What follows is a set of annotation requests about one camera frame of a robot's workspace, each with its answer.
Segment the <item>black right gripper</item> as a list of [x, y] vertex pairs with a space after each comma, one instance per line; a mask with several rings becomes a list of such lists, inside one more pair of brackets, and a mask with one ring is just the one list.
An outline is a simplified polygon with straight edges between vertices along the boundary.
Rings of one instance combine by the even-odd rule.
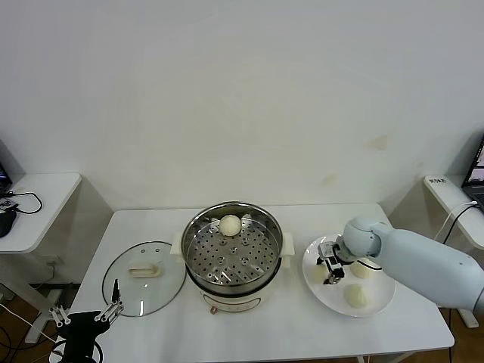
[[[340, 245], [336, 241], [323, 241], [318, 245], [318, 258], [316, 265], [322, 265], [326, 260], [340, 261], [338, 252]], [[324, 280], [324, 284], [338, 284], [342, 278], [329, 274]]]

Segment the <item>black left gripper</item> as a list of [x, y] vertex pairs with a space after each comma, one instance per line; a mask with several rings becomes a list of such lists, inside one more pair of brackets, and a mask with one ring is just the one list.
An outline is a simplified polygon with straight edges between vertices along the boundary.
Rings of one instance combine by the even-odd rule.
[[110, 324], [115, 322], [123, 309], [117, 279], [113, 282], [111, 301], [102, 312], [68, 315], [63, 306], [51, 307], [52, 319], [57, 326], [61, 326], [57, 329], [61, 340], [56, 342], [56, 348], [63, 349], [60, 362], [103, 362], [104, 353], [96, 339], [110, 329]]

